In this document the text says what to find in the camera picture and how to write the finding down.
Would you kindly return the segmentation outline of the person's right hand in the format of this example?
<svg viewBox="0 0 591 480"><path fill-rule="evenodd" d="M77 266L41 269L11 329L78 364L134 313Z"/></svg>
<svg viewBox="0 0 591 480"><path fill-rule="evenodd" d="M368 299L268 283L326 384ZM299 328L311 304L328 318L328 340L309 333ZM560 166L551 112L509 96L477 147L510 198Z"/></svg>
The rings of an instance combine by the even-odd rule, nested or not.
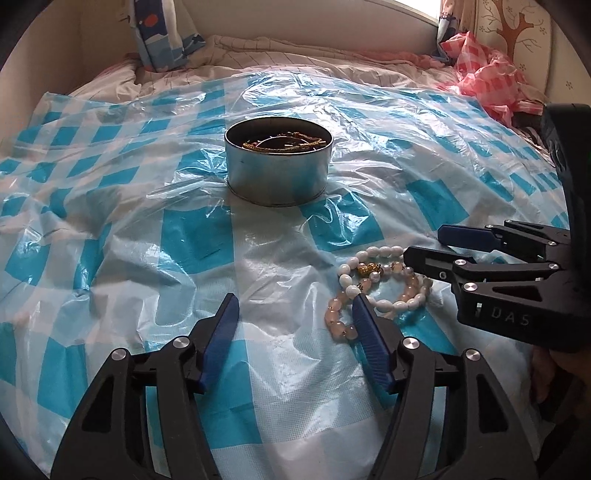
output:
<svg viewBox="0 0 591 480"><path fill-rule="evenodd" d="M541 458L566 469L590 454L590 352L567 354L535 347L530 396L543 420L554 428Z"/></svg>

